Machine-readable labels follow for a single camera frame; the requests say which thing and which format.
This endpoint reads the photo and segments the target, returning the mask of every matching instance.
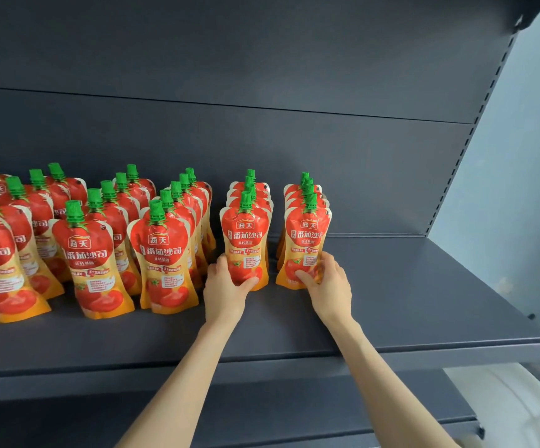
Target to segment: person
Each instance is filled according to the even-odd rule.
[[[314,310],[326,325],[361,392],[374,432],[385,448],[453,448],[457,444],[401,382],[351,315],[351,286],[334,256],[323,252],[321,284],[297,271]],[[241,319],[245,298],[258,282],[235,286],[226,257],[210,265],[204,289],[206,322],[191,349],[133,422],[117,448],[187,448],[230,334]]]

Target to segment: wall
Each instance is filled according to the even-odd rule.
[[[540,15],[517,37],[430,239],[540,324]]]

